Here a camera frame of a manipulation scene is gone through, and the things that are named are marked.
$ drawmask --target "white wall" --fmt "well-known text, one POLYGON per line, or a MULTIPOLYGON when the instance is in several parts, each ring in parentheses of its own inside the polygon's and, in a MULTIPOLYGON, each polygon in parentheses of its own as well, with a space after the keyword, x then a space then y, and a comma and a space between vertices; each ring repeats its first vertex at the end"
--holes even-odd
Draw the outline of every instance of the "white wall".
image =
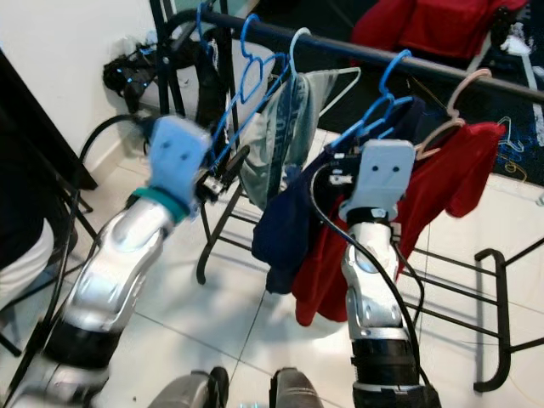
MULTIPOLYGON (((79 153, 104 119, 125 112, 102 83, 111 44, 154 29, 148 0, 2 0, 0 46, 71 148, 79 153)), ((118 146, 112 128, 89 154, 93 170, 118 146)))

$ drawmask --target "white cloth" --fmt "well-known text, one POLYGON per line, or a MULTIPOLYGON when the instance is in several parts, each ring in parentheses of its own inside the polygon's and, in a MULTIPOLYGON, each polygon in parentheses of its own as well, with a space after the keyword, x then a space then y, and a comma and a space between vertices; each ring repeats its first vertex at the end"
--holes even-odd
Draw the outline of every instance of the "white cloth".
POLYGON ((15 262, 0 269, 0 310, 45 270, 53 253, 53 246, 53 230, 44 219, 42 234, 36 244, 15 262))

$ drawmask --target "black cable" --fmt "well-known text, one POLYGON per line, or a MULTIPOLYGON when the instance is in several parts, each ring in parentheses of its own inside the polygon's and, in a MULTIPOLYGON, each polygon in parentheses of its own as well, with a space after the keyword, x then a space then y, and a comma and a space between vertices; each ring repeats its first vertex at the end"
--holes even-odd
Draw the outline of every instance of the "black cable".
POLYGON ((393 248, 394 251, 397 252, 397 256, 400 259, 400 262, 402 262, 406 268, 408 269, 408 272, 410 272, 410 275, 414 280, 416 281, 417 285, 419 286, 419 303, 417 304, 416 314, 414 315, 414 326, 417 324, 417 319, 419 318, 419 315, 422 312, 423 304, 425 303, 425 286, 423 286, 423 282, 419 275, 416 273, 416 271, 411 267, 411 265, 406 260, 406 257, 402 254, 402 252, 399 249, 399 246, 396 242, 393 242, 393 248))
POLYGON ((383 266, 378 262, 378 260, 372 255, 366 248, 364 248, 356 239, 354 239, 351 235, 345 233, 342 229, 337 227, 320 209, 317 202, 315 201, 314 196, 314 185, 315 180, 328 168, 331 166, 331 163, 324 164, 320 167, 320 169, 315 172, 314 177, 312 178, 312 181, 309 186, 309 195, 310 195, 310 201, 312 203, 312 207, 314 208, 315 212, 319 216, 319 218, 334 232, 339 234, 344 240, 346 240, 349 244, 353 245, 355 249, 359 252, 361 252, 363 255, 366 256, 366 258, 371 262, 371 264, 376 268, 378 273, 382 276, 382 278, 385 280, 385 283, 387 284, 389 290, 391 293, 393 293, 394 299, 399 304, 400 313, 405 319, 406 322, 406 328, 408 330, 408 335, 410 336, 411 345, 414 352, 414 360, 416 361, 416 367, 418 369, 418 372, 420 375, 422 375, 423 381, 427 378, 427 376, 422 372, 421 364, 420 364, 420 356, 419 356, 419 343, 417 341, 417 334, 416 329, 414 327, 414 322, 412 321, 410 317, 410 313, 408 313, 408 308, 405 305, 404 300, 400 296, 399 290, 397 289, 396 285, 393 283, 391 278, 389 277, 388 273, 385 271, 383 266))
POLYGON ((70 250, 70 238, 74 228, 74 224, 76 222, 76 210, 77 210, 77 206, 79 205, 79 196, 81 194, 80 183, 81 183, 81 176, 82 176, 82 170, 83 170, 83 163, 85 162, 85 158, 87 157, 88 151, 90 150, 96 138, 98 138, 98 136, 102 132, 104 132, 109 126, 118 122, 133 121, 133 120, 134 120, 134 116, 132 115, 117 115, 100 123, 89 135, 87 141, 85 142, 85 145, 82 148, 82 152, 79 155, 79 162, 81 165, 76 168, 76 172, 74 174, 75 190, 71 196, 70 217, 68 219, 68 225, 66 227, 65 243, 64 243, 63 253, 62 253, 62 259, 60 260, 60 263, 59 263, 59 272, 57 274, 56 282, 53 289, 53 294, 51 295, 51 300, 49 302, 49 306, 45 313, 45 316, 43 317, 43 320, 40 323, 38 323, 37 329, 35 329, 35 331, 32 333, 31 339, 29 340, 29 343, 27 344, 25 354, 23 355, 23 358, 19 366, 17 367, 17 371, 14 374, 14 378, 12 382, 9 384, 10 391, 4 406, 7 406, 8 402, 13 398, 15 390, 19 387, 20 382, 22 381, 24 375, 26 374, 26 371, 28 370, 28 367, 30 366, 30 363, 32 362, 32 359, 45 344, 45 341, 47 340, 48 335, 51 332, 52 325, 54 321, 56 320, 56 318, 58 318, 58 314, 57 316, 55 316, 54 311, 56 310, 57 304, 59 303, 60 292, 61 292, 62 284, 64 282, 64 278, 66 275, 66 264, 68 261, 68 252, 70 250))

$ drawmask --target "red shirt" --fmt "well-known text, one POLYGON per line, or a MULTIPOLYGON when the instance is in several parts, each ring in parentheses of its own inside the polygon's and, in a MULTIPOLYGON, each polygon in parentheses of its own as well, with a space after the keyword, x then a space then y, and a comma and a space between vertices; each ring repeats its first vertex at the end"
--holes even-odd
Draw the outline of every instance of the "red shirt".
MULTIPOLYGON (((504 133, 505 128, 496 123, 462 127, 413 172, 395 220, 402 225, 400 250, 405 257, 410 256, 425 226, 443 210, 460 218, 478 205, 504 133)), ((337 200, 329 217, 346 230, 348 226, 337 215, 342 201, 337 200)), ((321 229, 292 288, 297 299, 297 321, 302 326, 309 326, 318 312, 329 320, 346 321, 348 287, 340 266, 346 246, 346 241, 332 230, 321 229)))
POLYGON ((470 59, 479 53, 493 14, 521 9, 527 0, 380 0, 357 22, 351 42, 393 50, 416 48, 470 59))

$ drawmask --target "black metal rack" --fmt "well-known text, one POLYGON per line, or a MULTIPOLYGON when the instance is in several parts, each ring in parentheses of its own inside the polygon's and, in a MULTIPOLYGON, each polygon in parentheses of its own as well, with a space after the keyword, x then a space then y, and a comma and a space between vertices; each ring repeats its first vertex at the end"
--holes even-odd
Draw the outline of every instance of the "black metal rack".
MULTIPOLYGON (((214 0, 208 0, 207 6, 211 6, 215 3, 214 0)), ((221 14, 214 13, 209 9, 202 10, 201 19, 207 23, 212 23, 216 26, 225 28, 225 32, 230 35, 230 29, 236 29, 238 31, 244 25, 244 20, 228 15, 227 0, 220 0, 221 3, 221 14)), ((170 69, 169 66, 169 54, 175 52, 183 41, 185 41, 192 31, 196 28, 196 11, 185 10, 180 13, 173 15, 168 21, 165 21, 164 14, 162 12, 161 0, 150 0, 151 8, 153 10, 153 16, 156 23, 157 34, 159 38, 159 43, 157 45, 157 54, 160 58, 157 59, 157 70, 159 72, 159 98, 160 98, 160 107, 161 113, 166 114, 170 111, 168 103, 168 85, 172 90, 173 101, 175 110, 184 114, 183 100, 181 92, 179 90, 179 85, 175 76, 175 72, 170 69), (184 32, 181 37, 173 41, 170 39, 172 32, 178 26, 183 24, 188 24, 185 27, 184 32)), ((283 38, 285 40, 291 40, 295 31, 282 28, 276 25, 269 25, 261 22, 253 22, 251 25, 252 32, 259 36, 276 36, 283 38)), ((318 36, 308 36, 302 35, 299 42, 304 43, 313 48, 325 49, 331 53, 352 58, 355 60, 363 61, 371 65, 381 65, 385 66, 391 62, 391 60, 396 57, 397 54, 390 53, 386 51, 377 50, 374 48, 365 48, 350 43, 339 42, 331 40, 329 38, 318 37, 318 36)), ((421 76, 421 77, 433 77, 438 78, 444 81, 460 82, 466 77, 466 72, 461 71, 455 68, 451 68, 445 65, 435 64, 424 59, 416 58, 406 58, 403 59, 396 67, 395 70, 403 71, 412 75, 421 76)), ((230 73, 232 74, 233 67, 230 67, 230 73)), ((481 77, 476 82, 471 84, 471 87, 475 87, 480 91, 485 92, 495 92, 497 94, 509 94, 519 96, 521 99, 529 100, 533 103, 544 104, 544 92, 535 91, 526 87, 522 87, 518 84, 511 82, 505 82, 495 78, 481 77)), ((231 97, 234 97, 235 94, 235 79, 234 75, 230 75, 230 84, 229 90, 231 97)), ((235 108, 233 109, 233 124, 234 130, 238 129, 238 116, 235 108)), ((202 254, 199 258, 198 265, 196 268, 196 277, 198 282, 201 285, 206 283, 206 264, 207 260, 214 248, 215 244, 218 241, 226 242, 230 245, 240 247, 251 251, 251 248, 248 245, 244 245, 240 242, 231 240, 222 234, 224 226, 226 225, 229 218, 236 218, 240 221, 247 222, 249 224, 256 224, 255 220, 243 217, 241 215, 233 213, 236 203, 240 200, 241 197, 246 197, 243 193, 243 188, 241 184, 235 189, 235 192, 230 199, 227 207, 219 219, 215 229, 210 230, 210 225, 207 219, 207 213, 205 206, 201 208, 202 222, 204 223, 204 230, 206 232, 207 244, 202 251, 202 254)), ((544 344, 544 337, 536 339, 532 342, 527 342, 512 346, 510 343, 510 320, 508 315, 508 289, 507 289, 507 267, 513 264, 514 262, 520 260, 522 257, 527 255, 530 252, 533 252, 536 248, 544 245, 544 238, 536 242, 535 244, 527 247, 519 254, 513 256, 512 258, 506 260, 504 255, 495 249, 485 249, 474 256, 475 262, 478 264, 483 259, 492 257, 495 260, 495 270, 483 269, 479 266, 474 266, 468 263, 459 262, 455 259, 443 257, 441 255, 416 249, 416 252, 422 253, 432 258, 437 258, 441 261, 454 264, 456 266, 471 269, 477 273, 493 276, 496 280, 496 300, 482 296, 480 294, 471 293, 468 291, 463 291, 457 287, 446 285, 442 282, 429 279, 427 277, 421 276, 421 280, 428 283, 429 285, 435 285, 443 289, 458 293, 465 297, 476 299, 483 303, 488 303, 493 306, 496 306, 496 318, 497 318, 497 331, 490 331, 483 327, 475 326, 468 324, 465 321, 454 319, 448 315, 438 313, 433 310, 423 309, 422 312, 428 315, 432 315, 436 318, 449 321, 450 323, 466 327, 467 329, 485 334, 498 339, 498 352, 499 352, 499 364, 496 370, 495 375, 486 382, 476 382, 473 385, 475 391, 483 393, 489 392, 498 389, 508 377, 510 372, 511 357, 513 353, 516 353, 521 350, 530 349, 539 345, 544 344)), ((407 306, 415 309, 417 306, 407 303, 407 306)))

